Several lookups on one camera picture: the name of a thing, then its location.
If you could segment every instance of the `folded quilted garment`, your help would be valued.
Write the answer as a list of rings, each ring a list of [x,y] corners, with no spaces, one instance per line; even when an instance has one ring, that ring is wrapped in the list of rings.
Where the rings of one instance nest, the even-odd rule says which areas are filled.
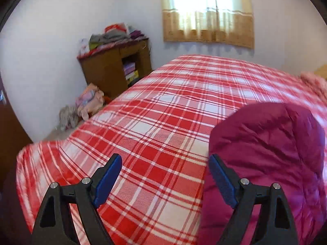
[[[299,242],[307,245],[326,220],[324,144],[324,130],[309,110],[258,103],[243,107],[212,130],[209,154],[218,154],[239,177],[254,184],[281,184]],[[259,210],[256,205],[242,244],[250,243]],[[232,212],[207,168],[198,244],[216,244]]]

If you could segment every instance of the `red and white plaid bedspread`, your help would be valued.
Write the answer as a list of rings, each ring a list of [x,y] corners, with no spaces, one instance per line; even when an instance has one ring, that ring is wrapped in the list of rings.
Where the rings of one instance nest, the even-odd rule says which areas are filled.
[[[67,140],[19,153],[17,191],[30,230],[51,182],[78,183],[118,153],[122,171],[98,210],[114,243],[196,244],[210,132],[242,106],[266,101],[307,107],[327,131],[326,105],[297,77],[205,55],[171,61]],[[72,212],[88,244],[75,205]]]

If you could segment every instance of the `blue gripper pad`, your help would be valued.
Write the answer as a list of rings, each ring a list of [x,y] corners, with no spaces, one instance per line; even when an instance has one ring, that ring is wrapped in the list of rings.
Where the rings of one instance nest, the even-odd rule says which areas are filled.
[[[219,165],[214,155],[209,157],[209,169],[225,203],[234,209],[238,204],[235,197],[236,189],[227,177],[227,174],[223,171],[223,168]]]
[[[108,168],[107,172],[103,175],[102,179],[96,187],[95,198],[93,205],[99,208],[104,204],[118,178],[118,175],[122,169],[123,160],[120,155],[117,155],[113,163]]]

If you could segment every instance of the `silver pin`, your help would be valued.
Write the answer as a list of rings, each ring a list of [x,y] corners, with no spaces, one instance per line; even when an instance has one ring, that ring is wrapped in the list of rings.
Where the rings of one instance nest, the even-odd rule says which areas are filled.
[[[52,189],[57,188],[57,187],[58,187],[58,182],[53,182],[53,183],[51,183],[51,184],[50,184],[50,187],[51,187]]]
[[[84,178],[84,179],[82,179],[82,183],[83,183],[83,184],[89,184],[90,181],[91,181],[90,178]]]
[[[247,178],[242,178],[242,179],[241,179],[241,183],[242,183],[243,185],[248,185],[248,184],[250,183],[250,181],[249,181]]]
[[[276,190],[279,190],[281,188],[281,186],[278,183],[274,183],[272,185]]]

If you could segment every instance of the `beige curtain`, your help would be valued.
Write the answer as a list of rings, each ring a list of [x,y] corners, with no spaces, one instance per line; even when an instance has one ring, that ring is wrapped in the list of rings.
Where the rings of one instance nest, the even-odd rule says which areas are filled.
[[[164,41],[224,42],[254,49],[251,0],[161,0]]]

